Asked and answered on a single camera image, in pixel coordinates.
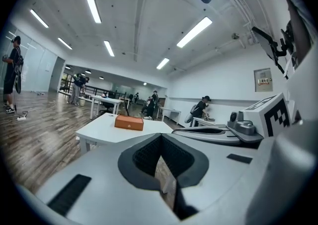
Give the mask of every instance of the fluorescent light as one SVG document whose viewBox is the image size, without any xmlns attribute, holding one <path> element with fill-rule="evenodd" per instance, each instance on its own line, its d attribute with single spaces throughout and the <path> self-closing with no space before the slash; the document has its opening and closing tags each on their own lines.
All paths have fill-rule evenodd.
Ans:
<svg viewBox="0 0 318 225">
<path fill-rule="evenodd" d="M 95 23 L 100 24 L 101 20 L 100 20 L 99 14 L 98 14 L 95 0 L 87 0 L 87 2 L 88 2 L 88 6 L 90 8 L 91 14 L 93 15 L 93 18 L 95 20 Z"/>
<path fill-rule="evenodd" d="M 40 21 L 41 24 L 45 26 L 45 28 L 49 28 L 49 26 L 38 16 L 37 13 L 34 12 L 34 10 L 30 10 L 30 12 L 32 13 L 33 16 L 35 16 L 37 20 Z"/>
<path fill-rule="evenodd" d="M 64 40 L 62 40 L 61 38 L 58 38 L 59 41 L 61 41 L 65 46 L 67 46 L 69 49 L 73 49 L 71 48 L 68 44 L 66 44 L 66 42 Z"/>
<path fill-rule="evenodd" d="M 114 57 L 115 55 L 114 55 L 113 51 L 111 50 L 109 41 L 105 41 L 104 40 L 104 43 L 105 43 L 105 46 L 106 46 L 106 48 L 108 50 L 109 55 Z"/>
<path fill-rule="evenodd" d="M 16 37 L 16 35 L 15 35 L 14 33 L 10 32 L 10 31 L 9 31 L 9 34 L 11 34 L 11 35 L 13 35 L 14 37 Z"/>
<path fill-rule="evenodd" d="M 26 46 L 23 46 L 22 44 L 20 44 L 20 46 L 23 47 L 23 48 L 29 49 L 29 48 L 27 48 Z"/>
<path fill-rule="evenodd" d="M 160 70 L 167 62 L 169 62 L 168 58 L 163 59 L 163 61 L 157 66 L 157 69 Z"/>
<path fill-rule="evenodd" d="M 195 36 L 197 36 L 200 32 L 202 32 L 205 28 L 207 28 L 212 21 L 206 16 L 203 18 L 195 27 L 192 28 L 191 31 L 185 35 L 182 40 L 177 44 L 178 47 L 183 48 L 190 40 L 192 40 Z"/>
<path fill-rule="evenodd" d="M 34 48 L 34 49 L 36 49 L 36 47 L 33 47 L 31 44 L 29 44 L 29 43 L 27 43 L 30 47 L 32 47 L 32 48 Z"/>
</svg>

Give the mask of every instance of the wooden box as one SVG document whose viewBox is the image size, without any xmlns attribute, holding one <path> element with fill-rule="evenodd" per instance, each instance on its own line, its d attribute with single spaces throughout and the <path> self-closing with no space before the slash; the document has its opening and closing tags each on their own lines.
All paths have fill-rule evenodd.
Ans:
<svg viewBox="0 0 318 225">
<path fill-rule="evenodd" d="M 144 120 L 137 117 L 118 115 L 115 120 L 115 127 L 142 131 L 144 129 Z"/>
</svg>

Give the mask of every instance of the sneaker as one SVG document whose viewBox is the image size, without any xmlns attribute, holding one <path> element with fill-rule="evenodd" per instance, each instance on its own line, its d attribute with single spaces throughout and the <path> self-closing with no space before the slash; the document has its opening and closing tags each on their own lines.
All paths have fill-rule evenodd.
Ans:
<svg viewBox="0 0 318 225">
<path fill-rule="evenodd" d="M 10 114 L 10 113 L 14 113 L 15 110 L 12 109 L 12 108 L 8 108 L 5 112 L 6 112 L 7 114 Z"/>
</svg>

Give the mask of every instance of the black railing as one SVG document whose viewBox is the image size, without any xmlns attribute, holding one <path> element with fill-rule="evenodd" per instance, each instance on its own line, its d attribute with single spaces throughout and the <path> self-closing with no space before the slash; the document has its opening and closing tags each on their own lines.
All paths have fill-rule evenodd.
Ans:
<svg viewBox="0 0 318 225">
<path fill-rule="evenodd" d="M 72 81 L 62 79 L 60 91 L 72 93 L 72 88 L 71 88 L 72 83 L 73 83 Z M 113 92 L 113 91 L 86 85 L 85 86 L 85 94 L 81 93 L 80 96 L 84 96 L 87 99 L 91 99 L 91 96 L 102 95 L 103 93 L 107 93 L 107 92 Z M 113 93 L 115 94 L 115 99 L 118 99 L 119 97 L 126 96 L 126 93 L 119 93 L 119 92 L 113 92 Z"/>
</svg>

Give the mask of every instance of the backpack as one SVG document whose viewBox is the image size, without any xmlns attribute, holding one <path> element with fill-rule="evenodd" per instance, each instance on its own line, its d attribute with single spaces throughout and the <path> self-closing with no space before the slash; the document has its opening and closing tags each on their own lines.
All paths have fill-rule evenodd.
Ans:
<svg viewBox="0 0 318 225">
<path fill-rule="evenodd" d="M 23 68 L 23 57 L 21 55 L 20 48 L 16 48 L 18 51 L 18 60 L 14 65 L 14 73 L 15 73 L 15 80 L 14 80 L 14 85 L 15 85 L 15 90 L 17 93 L 21 93 L 21 74 L 22 74 L 22 68 Z"/>
</svg>

